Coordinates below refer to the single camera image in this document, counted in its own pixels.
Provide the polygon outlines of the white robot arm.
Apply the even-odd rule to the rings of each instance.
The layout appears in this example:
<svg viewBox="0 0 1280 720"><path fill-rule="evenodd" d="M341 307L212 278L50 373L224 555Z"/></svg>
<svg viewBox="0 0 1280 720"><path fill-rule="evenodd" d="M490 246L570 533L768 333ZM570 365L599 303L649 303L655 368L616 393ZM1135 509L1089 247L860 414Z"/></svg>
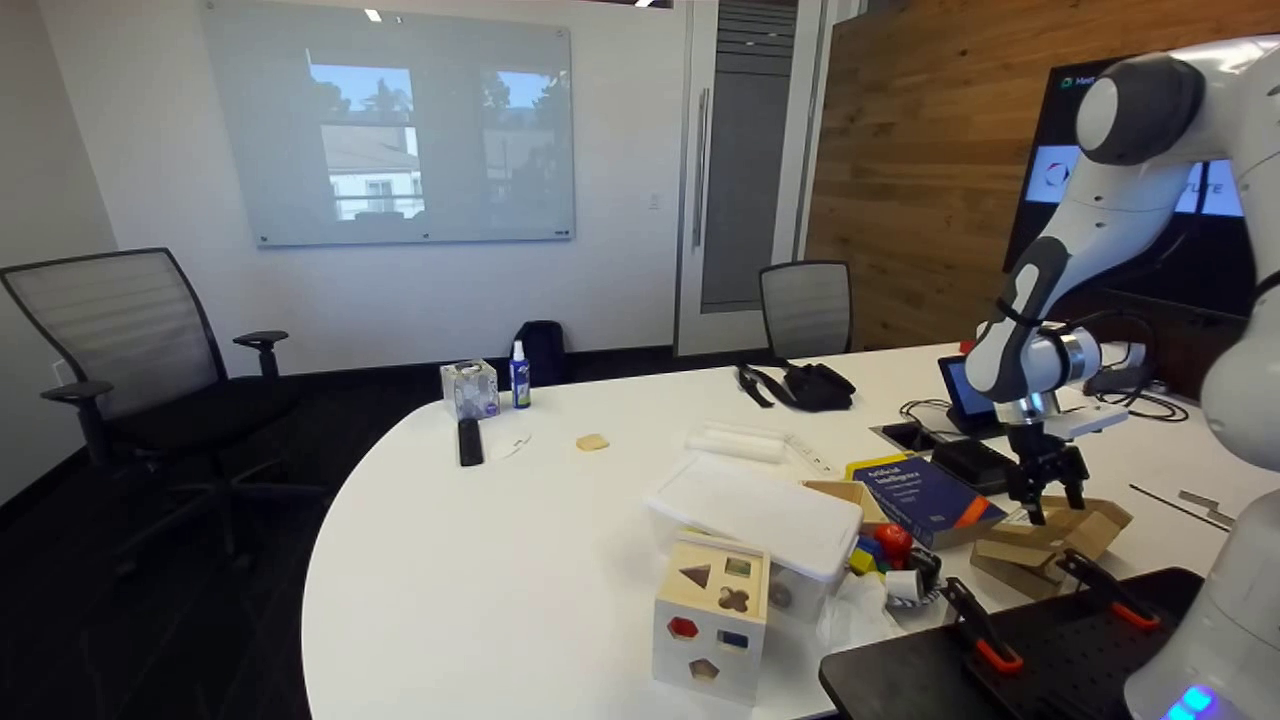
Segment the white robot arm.
<svg viewBox="0 0 1280 720"><path fill-rule="evenodd" d="M1081 159L994 316L970 383L1020 457L1010 492L1078 489L1083 422L1053 393L1102 368L1057 303L1104 279L1172 303L1221 299L1242 338L1205 373L1199 414L1233 457L1280 467L1280 39L1237 36L1108 65L1078 107ZM1280 720L1280 492L1233 525L1166 649L1125 681L1132 720Z"/></svg>

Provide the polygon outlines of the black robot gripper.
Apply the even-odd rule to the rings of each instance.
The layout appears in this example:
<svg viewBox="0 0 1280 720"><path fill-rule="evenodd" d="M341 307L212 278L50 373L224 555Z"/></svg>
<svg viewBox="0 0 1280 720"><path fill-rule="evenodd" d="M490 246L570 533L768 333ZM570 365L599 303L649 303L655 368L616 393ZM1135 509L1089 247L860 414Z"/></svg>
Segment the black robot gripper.
<svg viewBox="0 0 1280 720"><path fill-rule="evenodd" d="M1046 520L1046 505L1042 492L1060 479L1065 484L1065 499L1069 509L1083 512L1083 457L1078 446L1049 438L1042 423L1020 423L1010 431L1010 446L1015 452L1015 479L1010 484L1010 492L1015 499L1024 499L1030 520L1042 528Z"/></svg>

